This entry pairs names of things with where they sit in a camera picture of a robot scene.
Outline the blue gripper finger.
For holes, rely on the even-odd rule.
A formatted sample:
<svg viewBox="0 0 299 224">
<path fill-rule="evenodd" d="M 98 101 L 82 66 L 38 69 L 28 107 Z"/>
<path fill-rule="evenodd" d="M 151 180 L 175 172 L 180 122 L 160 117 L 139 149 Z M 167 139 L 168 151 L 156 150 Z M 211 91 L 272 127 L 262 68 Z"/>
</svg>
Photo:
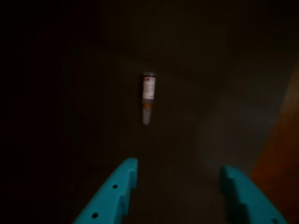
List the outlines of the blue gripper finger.
<svg viewBox="0 0 299 224">
<path fill-rule="evenodd" d="M 136 188 L 138 160 L 128 158 L 106 179 L 75 219 L 75 224 L 120 224 Z"/>
<path fill-rule="evenodd" d="M 224 165 L 219 174 L 220 191 L 230 224 L 285 224 L 280 212 L 240 170 Z"/>
</svg>

